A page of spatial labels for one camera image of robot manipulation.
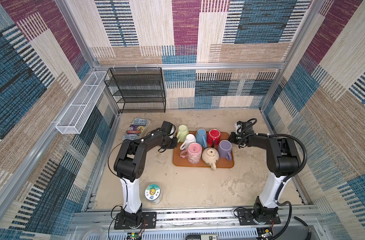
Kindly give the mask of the light green mug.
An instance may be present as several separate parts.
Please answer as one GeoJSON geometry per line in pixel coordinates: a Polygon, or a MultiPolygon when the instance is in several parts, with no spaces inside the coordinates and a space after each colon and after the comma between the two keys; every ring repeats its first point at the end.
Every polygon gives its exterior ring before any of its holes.
{"type": "Polygon", "coordinates": [[[187,128],[186,125],[180,125],[178,128],[178,132],[177,132],[177,139],[178,139],[178,143],[181,142],[183,143],[186,139],[186,136],[189,134],[189,130],[187,128]]]}

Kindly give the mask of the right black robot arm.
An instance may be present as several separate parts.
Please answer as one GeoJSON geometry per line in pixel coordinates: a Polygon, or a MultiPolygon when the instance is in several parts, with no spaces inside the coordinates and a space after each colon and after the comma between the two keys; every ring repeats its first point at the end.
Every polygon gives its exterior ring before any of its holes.
{"type": "Polygon", "coordinates": [[[295,137],[285,134],[269,135],[255,133],[253,130],[257,119],[246,122],[238,121],[235,132],[230,134],[228,140],[238,147],[256,147],[266,151],[266,165],[269,170],[268,179],[262,193],[256,198],[253,209],[245,213],[244,217],[252,217],[256,224],[265,224],[267,221],[278,217],[277,211],[282,192],[293,176],[298,174],[306,163],[297,151],[296,144],[304,148],[303,144],[295,137]]]}

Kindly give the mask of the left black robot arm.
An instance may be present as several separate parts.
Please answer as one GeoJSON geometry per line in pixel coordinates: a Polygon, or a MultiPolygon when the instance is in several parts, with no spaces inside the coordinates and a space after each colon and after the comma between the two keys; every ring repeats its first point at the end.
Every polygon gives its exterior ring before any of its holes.
{"type": "Polygon", "coordinates": [[[139,178],[145,170],[148,151],[159,147],[159,152],[174,149],[178,145],[174,136],[176,126],[164,121],[160,128],[150,131],[137,140],[124,140],[114,163],[116,176],[120,178],[124,206],[118,219],[125,224],[136,227],[143,221],[142,203],[140,200],[139,178]]]}

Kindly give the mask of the white mug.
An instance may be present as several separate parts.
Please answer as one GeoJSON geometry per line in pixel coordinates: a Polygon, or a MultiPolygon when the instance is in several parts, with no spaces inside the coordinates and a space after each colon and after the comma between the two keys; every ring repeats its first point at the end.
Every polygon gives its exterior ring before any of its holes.
{"type": "Polygon", "coordinates": [[[188,134],[185,137],[184,142],[182,143],[182,145],[180,146],[180,150],[185,150],[189,147],[190,144],[195,143],[196,142],[196,138],[195,135],[193,134],[188,134]]]}

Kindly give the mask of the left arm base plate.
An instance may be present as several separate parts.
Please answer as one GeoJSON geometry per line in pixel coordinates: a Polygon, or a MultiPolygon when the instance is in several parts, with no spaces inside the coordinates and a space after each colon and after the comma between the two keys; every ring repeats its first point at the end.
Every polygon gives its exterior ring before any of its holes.
{"type": "Polygon", "coordinates": [[[136,214],[123,211],[116,216],[114,229],[129,230],[129,229],[155,229],[157,213],[156,212],[139,212],[136,214]]]}

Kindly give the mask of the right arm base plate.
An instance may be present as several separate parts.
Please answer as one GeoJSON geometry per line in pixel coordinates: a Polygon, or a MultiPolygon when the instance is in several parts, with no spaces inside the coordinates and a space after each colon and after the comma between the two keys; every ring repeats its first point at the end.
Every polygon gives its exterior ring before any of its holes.
{"type": "Polygon", "coordinates": [[[278,208],[238,208],[236,212],[241,226],[281,224],[278,208]]]}

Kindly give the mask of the brown plastic tray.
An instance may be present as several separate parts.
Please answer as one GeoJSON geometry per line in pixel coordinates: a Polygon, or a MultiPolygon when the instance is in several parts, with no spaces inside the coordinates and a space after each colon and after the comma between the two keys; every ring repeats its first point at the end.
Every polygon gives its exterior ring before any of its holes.
{"type": "MultiPolygon", "coordinates": [[[[180,150],[180,146],[182,143],[178,143],[178,146],[174,148],[173,151],[173,164],[177,167],[193,167],[193,168],[210,168],[209,165],[207,165],[202,159],[200,159],[200,162],[197,164],[190,163],[187,158],[180,157],[180,153],[182,150],[180,150]]],[[[226,168],[230,169],[234,166],[234,158],[233,158],[233,152],[231,151],[232,160],[228,161],[226,158],[219,158],[219,160],[216,162],[217,168],[226,168]]]]}

